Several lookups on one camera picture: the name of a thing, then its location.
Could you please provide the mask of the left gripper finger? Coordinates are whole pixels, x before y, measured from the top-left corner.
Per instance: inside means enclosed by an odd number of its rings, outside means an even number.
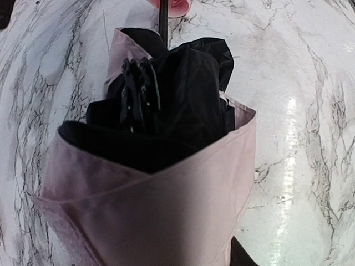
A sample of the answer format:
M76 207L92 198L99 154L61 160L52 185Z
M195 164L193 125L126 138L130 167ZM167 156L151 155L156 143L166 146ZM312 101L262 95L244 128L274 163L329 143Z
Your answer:
M258 266L236 237L231 240L230 266Z

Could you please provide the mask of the pink and black umbrella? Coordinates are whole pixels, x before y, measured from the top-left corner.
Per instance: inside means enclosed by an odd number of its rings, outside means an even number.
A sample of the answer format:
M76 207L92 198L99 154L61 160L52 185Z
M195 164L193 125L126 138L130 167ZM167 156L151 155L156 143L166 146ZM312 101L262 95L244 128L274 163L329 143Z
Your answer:
M190 1L152 5L157 31L114 31L103 99L60 125L32 201L76 265L230 265L256 112L226 93L223 39L167 48L168 18Z

